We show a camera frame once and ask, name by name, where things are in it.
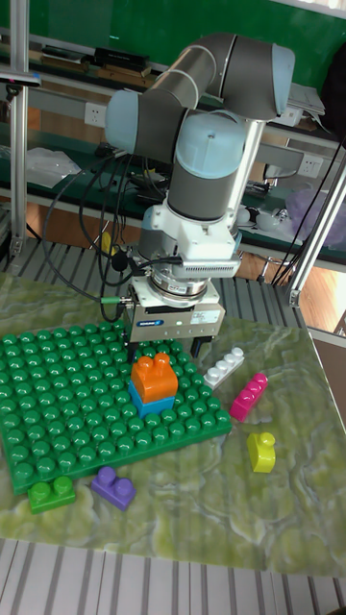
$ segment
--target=lego duplo brick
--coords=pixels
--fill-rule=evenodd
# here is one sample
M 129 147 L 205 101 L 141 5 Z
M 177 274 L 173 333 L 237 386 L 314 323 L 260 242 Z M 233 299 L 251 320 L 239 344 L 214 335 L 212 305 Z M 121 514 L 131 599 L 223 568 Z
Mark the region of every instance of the lego duplo brick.
M 153 412 L 154 414 L 161 414 L 163 410 L 170 410 L 174 405 L 175 397 L 165 397 L 162 400 L 157 400 L 156 402 L 150 402 L 149 404 L 144 404 L 137 391 L 134 383 L 132 381 L 129 382 L 128 391 L 131 395 L 132 403 L 136 406 L 138 410 L 138 416 L 140 419 L 143 419 L 144 416 Z
M 268 380 L 264 374 L 255 374 L 235 398 L 230 409 L 230 415 L 237 419 L 237 421 L 243 423 L 254 405 L 260 399 L 267 384 Z
M 246 440 L 250 461 L 254 472 L 271 472 L 275 465 L 275 437 L 267 431 L 250 433 Z
M 28 497 L 34 515 L 72 504 L 76 500 L 72 480 L 69 477 L 59 477 L 54 480 L 53 484 L 37 482 L 29 489 Z
M 131 380 L 144 404 L 174 397 L 178 390 L 178 379 L 167 353 L 157 353 L 154 358 L 140 357 L 133 365 Z
M 136 495 L 133 482 L 119 478 L 109 466 L 98 471 L 97 477 L 91 482 L 91 489 L 123 511 Z
M 228 378 L 244 362 L 244 353 L 241 348 L 233 348 L 223 359 L 216 361 L 205 375 L 205 384 L 213 391 L 226 378 Z
M 173 409 L 138 417 L 127 391 L 123 323 L 86 325 L 0 340 L 0 429 L 14 494 L 159 455 L 231 430 L 203 376 L 167 340 L 140 345 L 170 357 L 179 390 Z

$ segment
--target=label sticker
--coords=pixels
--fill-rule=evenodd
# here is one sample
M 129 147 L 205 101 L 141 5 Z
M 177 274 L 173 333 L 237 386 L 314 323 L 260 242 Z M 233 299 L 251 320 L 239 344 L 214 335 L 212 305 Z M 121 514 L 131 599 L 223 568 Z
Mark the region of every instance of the label sticker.
M 138 320 L 136 325 L 138 327 L 157 327 L 158 325 L 163 325 L 163 320 Z
M 212 325 L 217 323 L 220 315 L 219 309 L 209 311 L 194 311 L 191 316 L 191 325 Z
M 187 286 L 181 286 L 181 285 L 177 285 L 177 284 L 169 284 L 168 285 L 168 290 L 170 290 L 170 292 L 175 292 L 177 295 L 185 295 L 186 290 L 187 290 Z

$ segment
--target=pink brick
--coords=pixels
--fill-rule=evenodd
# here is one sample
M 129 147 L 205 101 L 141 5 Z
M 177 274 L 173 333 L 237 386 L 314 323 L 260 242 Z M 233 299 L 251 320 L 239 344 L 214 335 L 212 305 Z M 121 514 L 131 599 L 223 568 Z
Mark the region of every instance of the pink brick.
M 264 374 L 255 374 L 255 376 L 247 383 L 245 388 L 240 391 L 235 398 L 230 414 L 237 421 L 243 423 L 247 415 L 251 412 L 254 405 L 259 400 L 261 394 L 268 384 L 268 380 Z

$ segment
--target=green wall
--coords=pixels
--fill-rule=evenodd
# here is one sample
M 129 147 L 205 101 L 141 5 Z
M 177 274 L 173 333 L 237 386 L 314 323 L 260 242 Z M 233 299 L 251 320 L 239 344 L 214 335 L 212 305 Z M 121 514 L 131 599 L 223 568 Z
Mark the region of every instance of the green wall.
M 9 9 L 0 0 L 0 25 Z M 296 54 L 294 81 L 321 87 L 346 20 L 270 0 L 31 0 L 30 30 L 87 46 L 108 45 L 170 64 L 195 38 L 217 31 L 277 42 Z

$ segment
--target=green baseplate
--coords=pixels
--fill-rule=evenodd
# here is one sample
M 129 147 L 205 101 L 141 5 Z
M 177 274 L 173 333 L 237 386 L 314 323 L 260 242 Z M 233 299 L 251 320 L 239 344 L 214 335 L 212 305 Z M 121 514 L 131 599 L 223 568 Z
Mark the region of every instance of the green baseplate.
M 0 429 L 15 495 L 39 481 L 78 479 L 231 430 L 229 413 L 172 339 L 139 345 L 136 358 L 168 353 L 179 382 L 173 409 L 139 419 L 122 333 L 117 321 L 0 341 Z

